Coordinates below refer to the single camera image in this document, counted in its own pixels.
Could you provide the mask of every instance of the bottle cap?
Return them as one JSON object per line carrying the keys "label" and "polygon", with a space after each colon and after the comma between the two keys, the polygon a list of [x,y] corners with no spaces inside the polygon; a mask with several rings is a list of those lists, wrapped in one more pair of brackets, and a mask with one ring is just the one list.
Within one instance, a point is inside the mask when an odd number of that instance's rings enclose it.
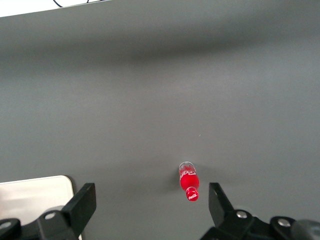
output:
{"label": "bottle cap", "polygon": [[186,195],[186,198],[191,202],[197,201],[199,198],[198,190],[193,186],[188,187],[186,189],[185,195]]}

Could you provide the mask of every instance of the gray table surface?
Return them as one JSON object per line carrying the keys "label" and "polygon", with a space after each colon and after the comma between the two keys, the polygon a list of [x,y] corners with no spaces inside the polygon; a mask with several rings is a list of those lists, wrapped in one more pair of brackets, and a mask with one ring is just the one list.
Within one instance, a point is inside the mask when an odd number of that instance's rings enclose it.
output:
{"label": "gray table surface", "polygon": [[320,221],[319,13],[113,0],[0,18],[0,182],[94,182],[88,240],[199,239],[209,182],[264,221]]}

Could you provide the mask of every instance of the screw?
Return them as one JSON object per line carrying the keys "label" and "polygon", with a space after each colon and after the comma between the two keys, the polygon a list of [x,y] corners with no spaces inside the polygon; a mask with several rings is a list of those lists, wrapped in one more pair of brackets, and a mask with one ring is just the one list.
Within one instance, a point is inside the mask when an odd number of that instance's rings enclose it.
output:
{"label": "screw", "polygon": [[55,215],[56,215],[56,213],[55,213],[55,212],[51,212],[51,213],[49,213],[49,214],[45,215],[45,216],[44,216],[44,219],[45,219],[45,220],[52,219],[52,218],[54,218],[54,217],[55,217]]}
{"label": "screw", "polygon": [[278,220],[278,224],[282,227],[286,227],[286,228],[289,228],[291,226],[290,222],[284,218],[280,218]]}
{"label": "screw", "polygon": [[246,219],[248,217],[245,211],[237,211],[236,216],[240,219]]}
{"label": "screw", "polygon": [[11,222],[10,221],[6,221],[6,222],[4,222],[4,223],[2,223],[1,225],[0,225],[0,230],[1,229],[6,229],[6,228],[8,228],[8,227],[10,227],[11,226]]}

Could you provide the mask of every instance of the white tray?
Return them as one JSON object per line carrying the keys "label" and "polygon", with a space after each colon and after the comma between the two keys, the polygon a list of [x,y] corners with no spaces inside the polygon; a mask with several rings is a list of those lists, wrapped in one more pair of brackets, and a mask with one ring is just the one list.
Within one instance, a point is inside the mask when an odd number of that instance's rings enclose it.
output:
{"label": "white tray", "polygon": [[73,196],[72,183],[63,175],[3,182],[0,183],[0,220],[17,218],[23,226],[49,209],[59,210],[58,206],[66,205]]}

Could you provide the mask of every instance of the coca-cola bottle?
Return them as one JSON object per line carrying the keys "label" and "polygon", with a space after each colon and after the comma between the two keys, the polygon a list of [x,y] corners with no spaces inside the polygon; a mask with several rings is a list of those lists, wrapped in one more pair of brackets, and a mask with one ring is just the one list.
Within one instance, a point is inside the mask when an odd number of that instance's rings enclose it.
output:
{"label": "coca-cola bottle", "polygon": [[189,201],[196,201],[199,198],[199,178],[196,173],[195,166],[185,161],[179,166],[180,186],[185,191],[186,198]]}

